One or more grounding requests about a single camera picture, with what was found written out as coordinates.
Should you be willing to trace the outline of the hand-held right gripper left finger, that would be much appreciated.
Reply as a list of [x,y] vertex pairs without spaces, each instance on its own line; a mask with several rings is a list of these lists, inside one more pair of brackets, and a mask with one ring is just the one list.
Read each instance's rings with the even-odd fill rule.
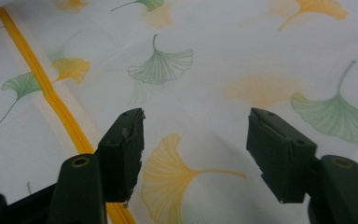
[[144,118],[142,108],[123,112],[98,144],[95,155],[99,158],[106,203],[127,203],[131,198],[145,149]]

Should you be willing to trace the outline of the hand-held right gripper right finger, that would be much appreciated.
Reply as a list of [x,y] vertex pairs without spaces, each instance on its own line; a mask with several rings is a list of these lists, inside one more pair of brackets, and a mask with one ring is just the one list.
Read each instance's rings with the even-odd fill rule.
[[251,108],[246,149],[280,203],[302,203],[317,145],[278,115]]

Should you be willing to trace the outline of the white leaf print cloth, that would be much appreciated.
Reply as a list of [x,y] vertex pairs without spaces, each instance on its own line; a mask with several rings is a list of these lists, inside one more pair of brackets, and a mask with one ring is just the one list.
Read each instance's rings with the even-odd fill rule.
[[145,112],[117,224],[309,224],[246,148],[252,108],[358,162],[358,0],[0,0],[0,193],[14,203]]

